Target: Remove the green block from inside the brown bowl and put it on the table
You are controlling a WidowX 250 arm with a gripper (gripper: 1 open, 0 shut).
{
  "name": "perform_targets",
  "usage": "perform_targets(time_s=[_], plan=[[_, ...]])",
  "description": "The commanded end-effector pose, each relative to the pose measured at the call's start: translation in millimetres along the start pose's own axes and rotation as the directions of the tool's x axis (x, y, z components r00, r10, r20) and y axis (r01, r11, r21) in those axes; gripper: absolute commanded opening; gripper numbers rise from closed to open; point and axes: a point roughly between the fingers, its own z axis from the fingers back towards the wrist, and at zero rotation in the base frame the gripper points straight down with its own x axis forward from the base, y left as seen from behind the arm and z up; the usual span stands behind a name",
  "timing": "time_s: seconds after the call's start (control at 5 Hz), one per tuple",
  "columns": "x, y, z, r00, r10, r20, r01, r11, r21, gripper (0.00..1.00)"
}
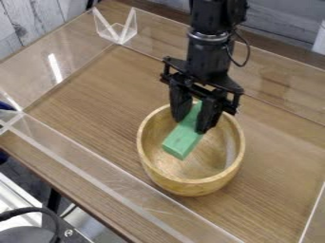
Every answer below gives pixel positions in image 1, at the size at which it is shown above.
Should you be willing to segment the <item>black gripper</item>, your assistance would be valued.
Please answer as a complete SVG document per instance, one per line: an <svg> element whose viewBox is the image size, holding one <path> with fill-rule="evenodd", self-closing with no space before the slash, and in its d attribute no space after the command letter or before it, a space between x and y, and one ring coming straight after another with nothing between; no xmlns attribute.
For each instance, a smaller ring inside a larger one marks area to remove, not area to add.
<svg viewBox="0 0 325 243"><path fill-rule="evenodd" d="M215 127L223 112L236 114L243 88L228 76L230 65L243 66L232 57L235 30L218 35L191 31L187 34L187 58L164 56L161 82L169 87L169 108L175 122L180 122L192 98L201 101L195 132L206 134Z"/></svg>

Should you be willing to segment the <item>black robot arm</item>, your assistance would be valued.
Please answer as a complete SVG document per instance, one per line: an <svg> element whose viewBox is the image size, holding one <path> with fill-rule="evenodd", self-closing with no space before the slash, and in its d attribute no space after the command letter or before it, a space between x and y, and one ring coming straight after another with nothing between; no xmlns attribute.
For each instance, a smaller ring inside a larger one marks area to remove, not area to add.
<svg viewBox="0 0 325 243"><path fill-rule="evenodd" d="M246 20L247 0L188 0L189 28L187 57L165 56L161 82L168 85L171 116L180 122L193 99L201 106L193 120L193 131L206 133L223 113L238 111L243 88L228 75L238 25Z"/></svg>

